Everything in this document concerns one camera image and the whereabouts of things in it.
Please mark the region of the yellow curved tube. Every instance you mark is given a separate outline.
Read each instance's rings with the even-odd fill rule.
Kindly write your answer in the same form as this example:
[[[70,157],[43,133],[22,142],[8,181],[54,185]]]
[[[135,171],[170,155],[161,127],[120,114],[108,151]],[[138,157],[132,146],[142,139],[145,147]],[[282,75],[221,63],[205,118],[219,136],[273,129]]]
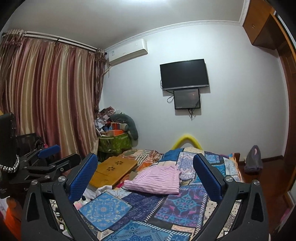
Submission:
[[[178,138],[178,140],[175,142],[175,144],[173,144],[171,149],[175,150],[175,149],[181,148],[181,146],[186,143],[191,144],[193,147],[197,149],[200,149],[200,150],[203,149],[201,147],[201,144],[198,142],[198,140],[189,134],[184,134],[180,138]]]

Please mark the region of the wooden lap desk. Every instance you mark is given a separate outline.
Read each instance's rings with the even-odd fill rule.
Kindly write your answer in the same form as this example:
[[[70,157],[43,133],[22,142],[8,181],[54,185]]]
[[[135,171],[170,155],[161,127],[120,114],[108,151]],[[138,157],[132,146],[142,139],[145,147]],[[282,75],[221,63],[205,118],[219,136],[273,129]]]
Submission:
[[[136,160],[110,157],[101,164],[98,164],[89,184],[95,188],[100,188],[105,185],[113,187],[136,166]]]

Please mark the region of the pink white striped pants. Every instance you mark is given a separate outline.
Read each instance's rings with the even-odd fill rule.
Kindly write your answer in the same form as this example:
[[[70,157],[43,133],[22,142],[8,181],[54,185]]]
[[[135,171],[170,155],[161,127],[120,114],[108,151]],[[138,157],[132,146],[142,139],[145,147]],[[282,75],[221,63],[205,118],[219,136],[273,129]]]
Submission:
[[[179,194],[180,171],[176,166],[150,166],[133,180],[125,180],[124,188],[150,194]]]

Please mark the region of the pump bottle black top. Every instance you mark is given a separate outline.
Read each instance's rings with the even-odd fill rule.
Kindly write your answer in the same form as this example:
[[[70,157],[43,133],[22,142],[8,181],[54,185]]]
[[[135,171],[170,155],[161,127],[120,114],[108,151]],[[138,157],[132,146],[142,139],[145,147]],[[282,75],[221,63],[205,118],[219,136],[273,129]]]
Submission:
[[[87,204],[89,201],[90,200],[87,197],[85,197],[84,195],[80,199],[80,203],[81,203],[82,206],[84,206],[85,204]]]

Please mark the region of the brown wooden wardrobe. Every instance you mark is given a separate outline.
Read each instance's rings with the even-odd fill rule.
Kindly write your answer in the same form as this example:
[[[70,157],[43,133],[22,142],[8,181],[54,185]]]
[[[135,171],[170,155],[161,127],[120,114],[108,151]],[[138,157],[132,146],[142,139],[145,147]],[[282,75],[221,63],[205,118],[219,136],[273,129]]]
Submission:
[[[245,1],[243,28],[249,38],[249,52],[256,56],[248,71],[251,85],[247,111],[247,136],[260,147],[264,168],[260,180],[288,190],[294,174],[292,140],[295,138],[295,109],[292,108],[292,78],[289,66],[295,64],[292,37],[267,1]]]

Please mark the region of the grey backpack on floor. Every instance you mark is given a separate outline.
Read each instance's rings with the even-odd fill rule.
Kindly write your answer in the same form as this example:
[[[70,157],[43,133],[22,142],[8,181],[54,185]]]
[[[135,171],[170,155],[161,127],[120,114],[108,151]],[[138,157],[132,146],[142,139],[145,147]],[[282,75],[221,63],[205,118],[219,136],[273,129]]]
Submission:
[[[257,145],[254,145],[245,159],[244,172],[247,174],[259,173],[263,169],[261,152]]]

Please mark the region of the grey green plush pillow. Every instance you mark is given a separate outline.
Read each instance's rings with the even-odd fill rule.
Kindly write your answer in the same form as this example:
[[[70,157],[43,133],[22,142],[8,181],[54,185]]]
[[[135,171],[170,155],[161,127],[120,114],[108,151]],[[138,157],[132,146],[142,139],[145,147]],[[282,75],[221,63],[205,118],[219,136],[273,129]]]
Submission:
[[[126,114],[113,114],[110,117],[111,122],[126,124],[125,131],[129,133],[130,137],[136,141],[138,140],[138,131],[133,119]]]

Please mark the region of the blue patchwork bed quilt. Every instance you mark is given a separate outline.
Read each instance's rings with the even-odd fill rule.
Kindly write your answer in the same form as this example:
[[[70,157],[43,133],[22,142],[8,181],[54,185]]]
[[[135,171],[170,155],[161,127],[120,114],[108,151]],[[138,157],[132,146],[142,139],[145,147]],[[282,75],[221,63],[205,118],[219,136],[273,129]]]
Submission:
[[[199,152],[171,150],[156,162],[179,168],[178,194],[105,190],[79,209],[80,216],[98,240],[192,240],[217,207],[193,169]]]

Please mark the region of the black wall television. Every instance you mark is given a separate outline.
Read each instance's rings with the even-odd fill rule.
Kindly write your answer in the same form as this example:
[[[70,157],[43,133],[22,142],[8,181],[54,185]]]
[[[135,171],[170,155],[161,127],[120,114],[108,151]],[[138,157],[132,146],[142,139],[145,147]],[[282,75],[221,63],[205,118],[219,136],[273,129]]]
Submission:
[[[159,67],[163,90],[209,87],[204,59],[171,62]]]

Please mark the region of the small wall monitor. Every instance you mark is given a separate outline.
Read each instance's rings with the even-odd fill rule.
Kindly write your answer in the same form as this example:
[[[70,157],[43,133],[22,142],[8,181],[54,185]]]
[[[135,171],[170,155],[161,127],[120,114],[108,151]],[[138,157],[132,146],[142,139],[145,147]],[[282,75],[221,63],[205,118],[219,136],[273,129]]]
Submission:
[[[199,89],[180,89],[174,91],[175,109],[199,109],[201,107]]]

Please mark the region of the striped brown pink curtain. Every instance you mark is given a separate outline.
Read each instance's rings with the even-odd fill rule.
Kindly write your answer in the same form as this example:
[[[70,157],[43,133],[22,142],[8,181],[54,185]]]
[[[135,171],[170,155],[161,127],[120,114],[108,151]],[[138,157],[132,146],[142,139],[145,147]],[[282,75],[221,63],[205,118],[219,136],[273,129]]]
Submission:
[[[13,113],[19,135],[36,133],[60,156],[97,153],[94,121],[99,113],[106,57],[7,31],[1,41],[1,111]]]

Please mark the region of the orange bucket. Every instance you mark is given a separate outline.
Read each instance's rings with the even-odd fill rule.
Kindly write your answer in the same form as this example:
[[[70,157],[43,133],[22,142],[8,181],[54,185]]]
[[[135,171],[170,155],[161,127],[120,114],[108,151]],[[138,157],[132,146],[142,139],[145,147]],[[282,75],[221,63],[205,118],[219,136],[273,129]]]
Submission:
[[[4,222],[14,237],[21,241],[21,212],[8,207]]]

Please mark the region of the green storage box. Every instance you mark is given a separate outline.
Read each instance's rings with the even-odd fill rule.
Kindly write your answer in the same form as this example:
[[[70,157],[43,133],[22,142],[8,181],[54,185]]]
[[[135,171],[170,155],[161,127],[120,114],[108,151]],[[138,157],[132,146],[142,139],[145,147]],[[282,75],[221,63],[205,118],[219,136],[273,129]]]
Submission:
[[[127,133],[114,137],[99,137],[98,150],[103,153],[119,155],[132,148],[132,141]]]

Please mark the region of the white air conditioner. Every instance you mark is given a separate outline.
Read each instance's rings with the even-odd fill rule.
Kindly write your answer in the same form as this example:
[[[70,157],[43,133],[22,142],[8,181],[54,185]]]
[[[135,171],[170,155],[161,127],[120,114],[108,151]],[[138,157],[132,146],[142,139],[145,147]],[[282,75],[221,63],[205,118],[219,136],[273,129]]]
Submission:
[[[148,54],[145,39],[138,39],[129,43],[114,45],[106,50],[107,65],[116,66],[126,61],[145,56]]]

